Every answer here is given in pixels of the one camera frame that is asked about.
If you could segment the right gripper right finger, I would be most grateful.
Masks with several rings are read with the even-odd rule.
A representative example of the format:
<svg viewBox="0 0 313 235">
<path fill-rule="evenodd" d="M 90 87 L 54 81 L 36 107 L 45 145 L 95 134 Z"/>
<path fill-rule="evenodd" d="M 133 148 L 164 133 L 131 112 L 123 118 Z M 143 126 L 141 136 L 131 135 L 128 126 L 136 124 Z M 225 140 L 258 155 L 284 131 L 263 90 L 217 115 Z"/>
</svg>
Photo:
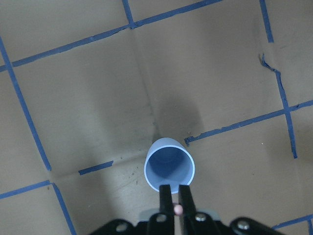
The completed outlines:
<svg viewBox="0 0 313 235">
<path fill-rule="evenodd" d="M 188 185 L 179 186 L 179 204 L 183 208 L 180 219 L 183 235 L 221 235 L 220 216 L 214 210 L 197 209 Z"/>
</svg>

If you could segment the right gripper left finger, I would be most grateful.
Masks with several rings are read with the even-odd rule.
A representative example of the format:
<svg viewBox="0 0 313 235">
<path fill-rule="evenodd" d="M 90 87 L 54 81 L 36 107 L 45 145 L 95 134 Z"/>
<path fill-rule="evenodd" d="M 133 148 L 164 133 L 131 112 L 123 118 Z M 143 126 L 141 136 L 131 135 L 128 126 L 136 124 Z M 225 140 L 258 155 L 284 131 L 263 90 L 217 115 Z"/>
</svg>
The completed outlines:
<svg viewBox="0 0 313 235">
<path fill-rule="evenodd" d="M 174 235 L 174 206 L 170 185 L 159 187 L 159 212 L 148 220 L 147 235 Z"/>
</svg>

